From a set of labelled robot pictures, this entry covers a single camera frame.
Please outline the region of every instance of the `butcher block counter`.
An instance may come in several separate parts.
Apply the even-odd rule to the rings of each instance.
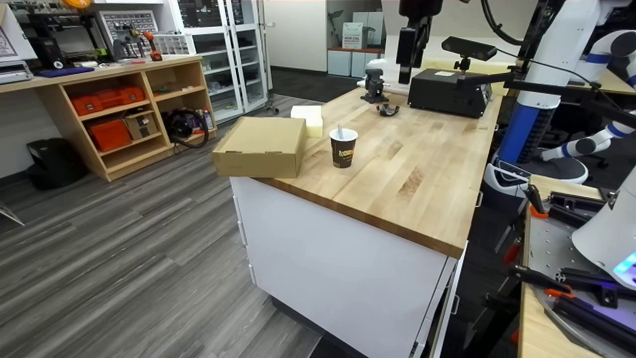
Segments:
[[[309,141],[299,179],[265,183],[334,209],[378,228],[460,256],[482,187],[501,97],[482,119],[422,111],[400,103],[398,117],[380,117],[354,89],[323,107],[326,133],[360,133],[354,165],[334,169],[330,141]]]
[[[360,95],[323,107],[325,133],[360,133],[352,167],[332,165],[325,137],[297,179],[231,179],[253,282],[364,356],[420,358],[430,336],[438,356],[501,97],[470,119],[402,95],[380,117]]]

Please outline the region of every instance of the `workbench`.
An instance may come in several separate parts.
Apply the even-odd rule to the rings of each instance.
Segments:
[[[553,191],[581,195],[599,199],[599,191],[585,185],[571,185],[563,181],[555,181],[549,177],[533,175],[531,183],[537,185],[543,199],[547,199]],[[531,242],[525,240],[525,258],[529,262]],[[587,358],[597,356],[595,352],[571,342],[557,324],[545,314],[543,304],[535,296],[529,284],[521,284],[521,312],[519,312],[519,356],[535,358],[535,356],[559,356],[559,358]]]
[[[78,95],[130,85],[140,87],[146,97],[96,113],[78,113],[72,103]],[[164,111],[189,107],[213,113],[199,55],[166,57],[150,63],[114,63],[62,77],[34,77],[0,85],[0,95],[26,89],[40,95],[60,133],[74,143],[90,171],[106,181],[120,179],[175,153],[175,143],[171,143],[162,119]],[[160,131],[124,147],[100,151],[90,135],[90,125],[124,119],[126,115],[152,117]]]
[[[231,179],[251,274],[374,358],[420,356],[450,284],[436,356],[501,97],[470,119],[412,109],[404,95],[390,95],[402,105],[396,117],[380,117],[360,95],[323,107],[325,133],[360,133],[350,169],[332,165],[325,137],[307,141],[297,179]]]

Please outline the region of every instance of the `black box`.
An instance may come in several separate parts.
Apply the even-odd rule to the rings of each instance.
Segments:
[[[491,85],[458,83],[480,73],[424,69],[412,79],[410,105],[418,109],[482,117],[491,101]]]

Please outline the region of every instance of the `gray vinyl floor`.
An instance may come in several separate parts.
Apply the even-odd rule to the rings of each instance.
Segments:
[[[275,97],[281,115],[295,97]],[[209,149],[106,183],[0,199],[0,356],[305,358],[321,334],[249,278],[229,181]]]

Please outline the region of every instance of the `orange bin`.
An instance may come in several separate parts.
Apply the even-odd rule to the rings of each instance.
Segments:
[[[88,125],[88,131],[100,151],[114,151],[134,141],[124,119],[92,123]]]

